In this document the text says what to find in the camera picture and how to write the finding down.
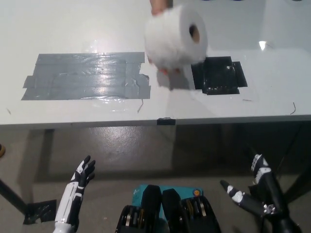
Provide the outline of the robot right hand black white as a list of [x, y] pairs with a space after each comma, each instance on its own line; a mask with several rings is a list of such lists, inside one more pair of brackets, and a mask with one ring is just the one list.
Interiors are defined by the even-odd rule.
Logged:
[[232, 201], [257, 216], [288, 215], [289, 209], [280, 185], [263, 155], [254, 156], [251, 171], [255, 178], [255, 184], [251, 186], [255, 196], [236, 189], [225, 180], [220, 181]]

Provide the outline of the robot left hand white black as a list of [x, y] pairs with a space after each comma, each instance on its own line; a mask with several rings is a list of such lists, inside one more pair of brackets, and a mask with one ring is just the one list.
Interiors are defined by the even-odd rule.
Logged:
[[95, 163], [96, 161], [91, 160], [91, 156], [88, 155], [76, 168], [61, 198], [56, 222], [78, 226], [85, 188], [95, 177]]

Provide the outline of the person's bare hand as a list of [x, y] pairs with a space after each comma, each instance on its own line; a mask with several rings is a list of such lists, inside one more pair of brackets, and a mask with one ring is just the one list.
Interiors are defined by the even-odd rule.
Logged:
[[[173, 0], [150, 0], [151, 5], [151, 13], [153, 16], [159, 15], [163, 13], [164, 10], [173, 7]], [[165, 68], [158, 68], [158, 70], [164, 75], [168, 75], [169, 71]], [[175, 69], [175, 73], [180, 73], [180, 69]]]

